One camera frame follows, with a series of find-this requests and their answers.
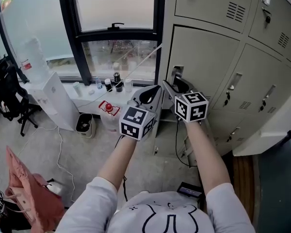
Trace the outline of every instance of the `pink bag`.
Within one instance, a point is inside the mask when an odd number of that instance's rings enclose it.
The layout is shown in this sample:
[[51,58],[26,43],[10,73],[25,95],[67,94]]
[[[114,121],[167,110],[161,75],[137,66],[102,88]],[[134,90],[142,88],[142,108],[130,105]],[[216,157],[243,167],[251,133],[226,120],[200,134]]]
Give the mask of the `pink bag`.
[[65,210],[61,197],[49,191],[48,183],[39,174],[31,174],[20,159],[6,147],[6,161],[9,166],[10,181],[6,196],[18,194],[13,201],[24,212],[32,226],[32,233],[52,231],[63,217]]

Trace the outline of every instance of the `trash can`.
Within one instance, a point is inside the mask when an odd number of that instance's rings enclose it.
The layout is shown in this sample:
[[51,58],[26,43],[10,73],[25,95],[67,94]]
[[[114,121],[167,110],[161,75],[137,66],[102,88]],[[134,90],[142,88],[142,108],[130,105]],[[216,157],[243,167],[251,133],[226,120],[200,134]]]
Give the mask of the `trash can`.
[[93,119],[92,114],[82,113],[79,116],[76,131],[81,135],[81,137],[92,138],[96,133],[96,123]]

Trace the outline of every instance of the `black cable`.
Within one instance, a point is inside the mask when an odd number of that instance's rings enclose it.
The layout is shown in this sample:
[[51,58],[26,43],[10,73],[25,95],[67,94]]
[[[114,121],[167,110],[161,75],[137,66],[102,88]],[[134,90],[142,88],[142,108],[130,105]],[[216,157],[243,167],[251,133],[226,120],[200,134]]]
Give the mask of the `black cable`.
[[[176,150],[176,156],[178,158],[178,160],[180,160],[179,156],[178,156],[178,153],[177,153],[177,136],[178,136],[178,128],[179,128],[179,121],[177,121],[177,130],[176,130],[176,144],[175,144],[175,150]],[[182,160],[180,160],[180,162],[188,167],[197,167],[197,166],[190,166],[186,163],[184,163]]]
[[[120,139],[122,139],[122,138],[124,138],[124,135],[121,135],[121,136],[118,138],[118,140],[117,140],[116,145],[115,145],[114,148],[116,148],[118,142],[119,142]],[[127,178],[126,178],[125,175],[124,175],[124,177],[123,177],[123,189],[124,189],[124,197],[125,197],[125,200],[126,200],[126,202],[127,202],[128,200],[127,200],[127,196],[126,196],[126,185],[125,185],[125,181],[126,181],[126,180],[127,180]]]

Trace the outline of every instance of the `black chair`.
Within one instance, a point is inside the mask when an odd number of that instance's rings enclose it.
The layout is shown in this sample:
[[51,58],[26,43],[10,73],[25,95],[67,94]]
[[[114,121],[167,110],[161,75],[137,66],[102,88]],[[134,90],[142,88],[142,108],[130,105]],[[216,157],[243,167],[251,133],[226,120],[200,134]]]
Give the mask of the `black chair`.
[[[22,97],[21,101],[17,99],[16,93]],[[0,113],[5,118],[12,121],[13,118],[21,115],[18,122],[22,123],[20,130],[22,136],[25,135],[23,130],[27,120],[31,122],[35,128],[38,128],[38,125],[35,124],[29,116],[37,110],[41,111],[42,109],[37,105],[29,105],[28,93],[19,85],[15,66],[11,64],[8,57],[0,60],[0,105],[2,101],[9,110],[9,112],[4,112],[0,106]]]

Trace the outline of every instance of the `pink cloth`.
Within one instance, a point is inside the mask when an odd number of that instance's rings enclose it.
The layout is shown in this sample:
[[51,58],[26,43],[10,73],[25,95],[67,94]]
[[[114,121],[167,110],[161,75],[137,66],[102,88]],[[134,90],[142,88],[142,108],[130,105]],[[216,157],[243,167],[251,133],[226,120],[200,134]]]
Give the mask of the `pink cloth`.
[[32,233],[52,231],[63,217],[64,205],[61,197],[49,191],[43,185],[48,184],[41,175],[31,174],[20,159],[6,146],[6,161],[10,169],[9,187],[24,188],[30,202],[34,220],[29,223]]

